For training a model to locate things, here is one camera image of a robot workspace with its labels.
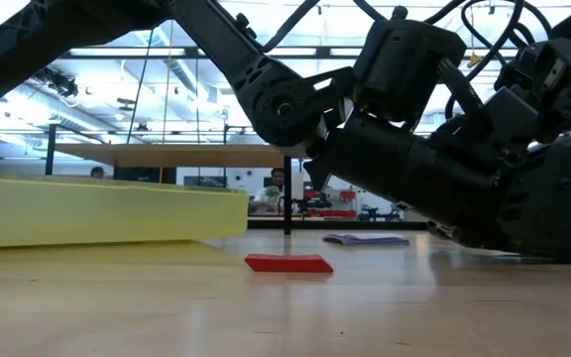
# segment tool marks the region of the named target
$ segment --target red foam block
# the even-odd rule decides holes
[[[334,270],[321,256],[249,254],[246,264],[254,272],[269,273],[332,273]]]

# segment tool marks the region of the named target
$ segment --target wooden surface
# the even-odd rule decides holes
[[[280,168],[284,157],[268,145],[57,144],[57,151],[118,167]]]
[[[324,233],[0,251],[0,356],[571,356],[571,266]],[[334,274],[253,274],[247,253]]]

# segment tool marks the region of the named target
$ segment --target cable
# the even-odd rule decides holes
[[[363,10],[365,14],[374,19],[374,21],[387,20],[387,18],[381,15],[381,13],[379,13],[376,9],[374,9],[374,7],[367,2],[367,0],[354,0],[354,4]]]
[[[169,57],[167,61],[171,63],[171,50],[173,47],[173,22],[171,22],[171,34],[169,35]],[[169,111],[169,87],[171,84],[171,66],[167,65],[167,89],[165,91],[165,116],[163,117],[163,145],[165,144],[167,138],[167,112]],[[160,175],[158,177],[158,183],[163,182],[163,171],[165,168],[160,167]]]
[[[458,6],[462,5],[466,0],[452,0],[446,6],[441,8],[438,12],[433,14],[433,16],[429,17],[428,19],[424,20],[424,23],[433,25],[436,22],[442,20],[446,15],[448,15],[451,11],[455,10]]]
[[[154,38],[154,29],[149,34],[149,42],[147,43],[147,54],[145,55],[145,63],[143,64],[143,72],[138,81],[138,91],[136,92],[136,103],[134,103],[134,111],[131,113],[131,123],[129,124],[129,134],[127,135],[127,144],[131,141],[131,133],[134,131],[134,121],[136,120],[136,109],[138,109],[138,102],[140,99],[140,89],[143,87],[143,80],[145,79],[145,71],[147,70],[147,62],[149,62],[149,51],[151,50],[151,41]]]
[[[514,25],[514,29],[519,31],[523,35],[523,38],[525,39],[528,45],[532,45],[536,42],[534,40],[534,35],[532,34],[532,32],[524,24],[516,23],[516,25]]]
[[[58,95],[58,100],[60,100],[61,103],[65,104],[66,106],[70,107],[70,108],[75,108],[78,106],[78,104],[80,104],[80,100],[76,100],[73,104],[69,104],[65,98],[63,98],[62,95]]]
[[[471,6],[468,6],[471,8],[471,17],[473,16],[473,8]],[[480,34],[475,27],[473,26],[473,24],[469,23],[468,18],[466,17],[466,10],[468,8],[466,6],[464,6],[464,8],[462,9],[462,23],[464,24],[464,26],[466,27],[466,29],[468,29],[468,31],[471,33],[471,36],[477,38],[477,40],[479,40],[479,42],[482,43],[482,45],[486,46],[486,48],[488,50],[493,48],[493,44],[490,43],[490,41],[488,41],[484,36],[482,36],[482,34]],[[497,58],[497,60],[502,64],[506,64],[506,60],[504,59],[504,57],[497,52],[495,54],[495,57]]]
[[[493,124],[484,111],[482,99],[457,65],[451,59],[444,58],[438,63],[437,72],[451,93],[457,98],[464,113],[479,120],[480,126],[493,129]]]
[[[477,3],[482,2],[482,1],[485,1],[485,0],[472,0],[472,1],[468,2],[466,5],[464,5],[462,12],[464,12],[466,9],[473,6],[474,4],[477,4]],[[510,33],[514,29],[514,25],[516,25],[516,23],[519,21],[519,17],[521,16],[521,12],[523,11],[524,1],[523,0],[513,0],[513,1],[514,1],[513,13],[511,14],[511,18],[509,19],[508,24],[506,25],[506,28],[504,29],[504,31],[502,32],[500,37],[497,39],[497,41],[495,42],[493,47],[484,56],[484,59],[482,59],[473,68],[473,70],[471,70],[471,72],[468,73],[468,75],[466,75],[466,78],[468,79],[469,82],[471,80],[473,80],[473,78],[475,78],[475,76],[477,76],[477,74],[479,74],[486,67],[486,65],[488,65],[488,63],[490,63],[490,61],[495,57],[495,55],[499,52],[499,50],[502,48],[502,46],[508,40]],[[453,117],[453,105],[454,104],[455,104],[455,98],[451,95],[448,98],[448,101],[446,102],[446,107],[444,108],[444,117],[447,120],[451,119]]]
[[[285,20],[285,22],[279,27],[277,33],[265,44],[262,46],[261,51],[263,53],[268,53],[275,49],[275,47],[286,37],[287,33],[289,33],[296,24],[301,21],[303,16],[307,14],[316,4],[318,4],[319,0],[305,0],[302,4],[300,4],[296,10]]]
[[[514,0],[502,0],[502,1],[514,2]],[[547,35],[547,37],[548,37],[548,39],[549,39],[549,37],[550,37],[550,32],[552,31],[552,27],[550,26],[550,23],[547,21],[547,19],[545,18],[545,16],[543,16],[543,14],[539,11],[539,9],[537,9],[534,5],[531,5],[531,4],[528,3],[527,1],[523,3],[523,7],[524,7],[526,10],[528,10],[530,13],[532,13],[532,15],[534,15],[534,16],[537,18],[537,20],[541,23],[541,27],[543,27],[543,30],[545,31],[545,33],[546,33],[546,35]],[[473,25],[469,24],[468,18],[466,17],[466,9],[467,9],[466,6],[462,9],[462,23],[464,23],[464,26],[468,29],[468,31],[469,31],[473,36],[475,36],[482,44],[484,44],[484,46],[486,46],[487,49],[490,49],[493,45],[492,45],[490,42],[488,42],[488,41],[475,29],[475,27],[474,27]],[[532,36],[532,33],[530,32],[530,30],[529,30],[524,24],[517,23],[514,27],[515,27],[516,29],[518,29],[520,32],[521,32],[521,31],[527,31],[526,34],[529,34],[529,37],[528,37],[525,33],[523,33],[523,32],[521,32],[521,33],[525,36],[525,38],[526,38],[526,40],[527,40],[527,42],[528,42],[529,44],[531,44],[531,42],[530,42],[530,40],[529,40],[530,38],[532,38],[532,42],[534,42],[534,37]],[[518,48],[519,48],[519,47],[521,46],[521,44],[523,43],[523,41],[522,41],[516,34],[514,34],[514,33],[509,34],[509,40],[511,40]],[[497,57],[497,60],[498,60],[502,65],[506,64],[506,61],[503,60],[503,57],[502,57],[499,53],[496,55],[496,57]]]
[[[35,90],[34,90],[30,95],[28,95],[28,97],[27,97],[26,99],[31,99],[32,97],[34,97],[35,94],[37,94],[37,92],[38,92],[41,88],[43,88],[44,85],[46,85],[46,84],[48,84],[46,81],[42,81],[42,82],[41,82],[41,85],[38,86],[38,87],[36,87]]]

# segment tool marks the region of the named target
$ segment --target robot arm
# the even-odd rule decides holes
[[[422,23],[398,7],[390,20],[377,16],[353,68],[302,78],[215,0],[33,0],[0,26],[0,97],[68,49],[174,19],[224,73],[258,135],[312,158],[315,188],[338,176],[463,245],[571,260],[571,139],[556,141],[571,131],[571,17],[522,49],[483,103],[457,68],[465,44],[430,25],[444,15]],[[438,82],[465,114],[415,136]],[[530,152],[533,140],[551,145]]]

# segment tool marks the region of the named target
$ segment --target black cable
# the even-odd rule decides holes
[[[472,1],[468,2],[466,5],[464,5],[462,12],[464,12],[465,9],[467,9],[467,8],[477,4],[479,2],[482,2],[482,1],[485,1],[485,0],[472,0]],[[493,60],[495,55],[499,52],[499,50],[502,48],[502,46],[508,40],[509,35],[511,34],[511,32],[514,29],[514,25],[516,25],[516,23],[519,21],[519,18],[521,17],[521,12],[523,11],[524,1],[523,0],[513,0],[513,1],[514,1],[513,13],[511,14],[511,18],[509,19],[508,24],[506,25],[506,28],[504,29],[504,31],[502,32],[500,37],[497,39],[497,41],[495,42],[493,47],[484,56],[484,58],[473,68],[473,70],[471,70],[470,73],[468,73],[468,75],[466,75],[466,78],[468,78],[469,82],[471,80],[473,80],[473,78],[475,78],[477,76],[477,74],[479,74],[486,67],[486,65],[488,65],[488,63],[490,63],[491,60]],[[448,98],[448,101],[446,102],[446,107],[444,108],[444,117],[446,119],[451,119],[453,117],[453,105],[454,104],[455,104],[455,98],[451,95]]]
[[[526,25],[522,23],[516,23],[516,25],[514,25],[514,29],[519,31],[528,45],[532,45],[536,42],[534,40],[534,35]]]
[[[508,39],[513,43],[513,45],[518,49],[525,49],[527,47],[527,42],[522,40],[515,31],[512,31],[508,36]]]
[[[316,4],[318,4],[319,0],[305,0],[302,4],[300,4],[296,10],[285,20],[285,22],[279,27],[277,33],[265,44],[262,46],[261,50],[263,53],[268,53],[275,49],[275,47],[286,37],[287,33],[289,33],[296,24],[301,21],[303,16],[307,14]]]
[[[455,10],[458,6],[462,5],[466,0],[452,0],[446,6],[441,8],[438,12],[433,14],[433,16],[429,17],[428,19],[424,20],[424,23],[433,25],[436,22],[444,19],[446,15],[448,15],[451,11]]]
[[[480,126],[492,130],[493,125],[490,118],[485,114],[482,99],[457,65],[451,59],[444,58],[437,64],[437,72],[451,93],[455,95],[464,113],[473,119],[477,119]]]
[[[543,31],[545,31],[545,35],[548,39],[550,39],[550,36],[552,35],[552,25],[550,25],[550,22],[547,21],[545,15],[541,13],[541,10],[537,9],[536,6],[528,3],[527,1],[523,3],[523,7],[525,10],[532,13],[532,15],[534,15],[534,17],[541,23],[541,27],[543,28]]]
[[[140,89],[143,87],[143,80],[145,79],[145,72],[147,71],[147,62],[149,62],[149,50],[151,49],[151,41],[154,38],[154,29],[149,34],[149,42],[147,43],[147,54],[145,55],[145,63],[143,64],[143,72],[138,81],[138,91],[136,92],[136,102],[134,103],[134,111],[131,113],[131,123],[129,124],[129,134],[127,135],[127,144],[131,140],[131,133],[134,130],[134,121],[136,120],[136,109],[138,109],[138,102],[140,99]]]
[[[356,6],[365,12],[369,17],[374,19],[374,21],[387,20],[387,18],[381,13],[379,13],[372,5],[370,5],[367,0],[354,0]]]
[[[490,50],[493,47],[493,44],[491,44],[490,41],[488,41],[484,36],[482,36],[482,34],[480,34],[477,29],[475,29],[473,27],[473,24],[471,24],[468,21],[468,18],[466,17],[466,10],[470,8],[469,7],[464,7],[462,9],[462,23],[464,24],[464,26],[466,27],[466,29],[471,33],[471,36],[475,37],[479,42],[482,43],[482,45],[486,46],[486,48],[488,50]],[[506,64],[506,60],[504,59],[504,57],[502,56],[502,54],[500,54],[499,52],[497,52],[495,54],[495,57],[497,58],[497,60],[502,64],[505,65]]]

